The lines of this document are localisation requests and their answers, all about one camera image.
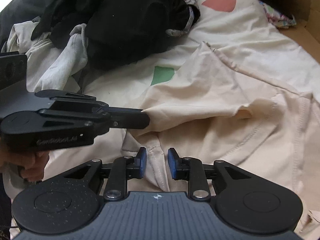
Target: blue gripper pad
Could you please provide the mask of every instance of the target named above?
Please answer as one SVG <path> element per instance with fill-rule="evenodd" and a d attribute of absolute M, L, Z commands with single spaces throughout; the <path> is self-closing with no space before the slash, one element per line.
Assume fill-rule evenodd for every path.
<path fill-rule="evenodd" d="M 176 160 L 173 157 L 173 153 L 172 153 L 171 149 L 169 149 L 169 151 L 168 151 L 168 164 L 169 164 L 170 173 L 171 173 L 172 178 L 176 179 L 176 177 L 177 177 L 176 165 L 178 163 L 176 163 Z"/>
<path fill-rule="evenodd" d="M 140 159 L 140 172 L 139 176 L 140 178 L 143 178 L 144 172 L 146 171 L 146 165 L 147 165 L 147 150 L 145 148 L 140 149 L 140 151 L 143 151 L 142 157 Z"/>

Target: cardboard box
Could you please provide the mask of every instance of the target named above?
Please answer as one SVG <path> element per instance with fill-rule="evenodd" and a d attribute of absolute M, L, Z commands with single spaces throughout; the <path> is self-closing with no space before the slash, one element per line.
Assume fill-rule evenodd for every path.
<path fill-rule="evenodd" d="M 298 25 L 280 32 L 301 45 L 320 63 L 320 0 L 274 0 Z"/>

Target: gray cloth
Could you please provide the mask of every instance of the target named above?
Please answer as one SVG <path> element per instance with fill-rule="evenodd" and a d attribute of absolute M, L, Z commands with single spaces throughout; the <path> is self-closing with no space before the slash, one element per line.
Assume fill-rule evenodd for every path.
<path fill-rule="evenodd" d="M 16 23 L 31 21 L 41 16 L 54 0 L 13 0 L 0 13 L 0 48 L 8 40 Z"/>

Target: crosshair marking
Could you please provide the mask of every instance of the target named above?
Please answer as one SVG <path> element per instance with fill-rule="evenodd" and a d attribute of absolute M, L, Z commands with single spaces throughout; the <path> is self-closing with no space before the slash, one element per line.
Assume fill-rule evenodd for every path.
<path fill-rule="evenodd" d="M 162 196 L 160 195 L 160 194 L 156 194 L 156 195 L 154 195 L 153 196 L 155 199 L 160 199 L 160 198 L 162 198 Z"/>

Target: stitching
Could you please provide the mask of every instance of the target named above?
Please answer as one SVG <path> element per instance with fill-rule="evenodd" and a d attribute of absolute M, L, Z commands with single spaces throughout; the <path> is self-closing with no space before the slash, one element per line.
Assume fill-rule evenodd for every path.
<path fill-rule="evenodd" d="M 314 107 L 311 107 L 311 111 L 313 112 L 313 114 L 315 115 L 315 118 L 317 119 L 318 124 L 320 125 L 320 117 L 318 115 L 318 113 L 316 113 L 316 111 L 314 110 Z"/>
<path fill-rule="evenodd" d="M 162 175 L 161 175 L 161 172 L 160 172 L 160 169 L 159 169 L 159 165 L 156 165 L 156 167 L 158 168 L 158 172 L 159 172 L 159 175 L 160 175 L 162 188 L 164 189 L 164 182 L 163 182 Z"/>
<path fill-rule="evenodd" d="M 268 78 L 268 77 L 260 77 L 259 73 L 257 73 L 256 71 L 254 71 L 253 69 L 251 68 L 248 68 L 248 67 L 244 67 L 240 64 L 237 64 L 233 61 L 230 61 L 229 58 L 221 51 L 217 50 L 214 48 L 211 48 L 211 45 L 206 43 L 207 46 L 209 47 L 209 49 L 214 52 L 214 54 L 218 57 L 218 59 L 224 63 L 228 68 L 230 68 L 231 70 L 235 71 L 235 72 L 238 72 L 238 73 L 241 73 L 241 74 L 244 74 L 248 77 L 251 77 L 251 78 L 254 78 L 256 80 L 260 80 L 266 84 L 269 84 L 269 85 L 272 85 L 274 87 L 277 87 L 277 88 L 280 88 L 280 89 L 283 89 L 285 91 L 288 91 L 290 93 L 293 93 L 295 95 L 298 95 L 298 96 L 301 96 L 301 94 L 304 94 L 303 92 L 299 92 L 297 91 L 293 86 L 289 85 L 289 84 L 285 84 L 283 82 L 281 83 L 275 83 L 275 79 L 273 78 Z"/>
<path fill-rule="evenodd" d="M 303 100 L 302 110 L 298 117 L 296 135 L 295 135 L 295 138 L 293 139 L 294 159 L 293 159 L 293 166 L 292 166 L 292 189 L 294 189 L 294 191 L 298 190 L 298 183 L 297 183 L 297 171 L 298 171 L 298 165 L 299 165 L 298 164 L 298 146 L 300 144 L 301 129 L 302 129 L 303 117 L 305 115 L 305 109 L 306 109 L 306 102 L 305 100 Z"/>
<path fill-rule="evenodd" d="M 155 178 L 156 178 L 155 169 L 153 168 L 153 165 L 151 164 L 150 155 L 149 155 L 149 154 L 147 154 L 147 157 L 148 157 L 148 159 L 149 159 L 149 162 L 150 162 L 150 165 L 151 165 L 151 168 L 152 168 L 152 171 L 153 171 L 153 175 L 154 175 L 154 176 L 155 176 Z"/>
<path fill-rule="evenodd" d="M 151 151 L 153 151 L 153 149 L 154 148 L 157 148 L 157 147 L 159 147 L 159 146 L 154 146 L 154 147 L 152 147 L 151 149 L 148 149 L 148 152 L 150 152 L 151 153 Z M 150 159 L 150 156 L 149 156 L 149 154 L 147 154 L 147 156 L 148 156 L 148 159 L 149 159 L 149 161 L 150 161 L 150 165 L 151 165 L 151 167 L 152 167 L 152 171 L 153 171 L 153 175 L 155 176 L 155 179 L 156 179 L 156 172 L 155 172 L 155 169 L 154 169 L 154 166 L 153 166 L 153 164 L 152 164 L 152 162 L 151 162 L 151 159 Z M 158 172 L 159 172 L 159 177 L 160 177 L 160 181 L 161 181 L 161 184 L 162 184 L 162 188 L 164 189 L 164 182 L 163 182 L 163 179 L 162 179 L 162 175 L 161 175 L 161 172 L 160 172 L 160 169 L 159 169 L 159 166 L 158 165 L 156 165 L 157 166 L 157 168 L 158 168 Z"/>
<path fill-rule="evenodd" d="M 229 156 L 229 155 L 233 154 L 236 150 L 238 150 L 239 148 L 244 146 L 260 130 L 262 124 L 270 119 L 270 117 L 272 116 L 272 113 L 275 111 L 277 105 L 278 105 L 277 103 L 274 103 L 273 106 L 271 107 L 269 114 L 265 117 L 265 119 L 262 120 L 259 123 L 259 125 L 257 127 L 255 127 L 253 129 L 253 131 L 245 137 L 245 139 L 243 141 L 239 142 L 233 149 L 231 149 L 228 153 L 226 153 L 225 156 Z"/>

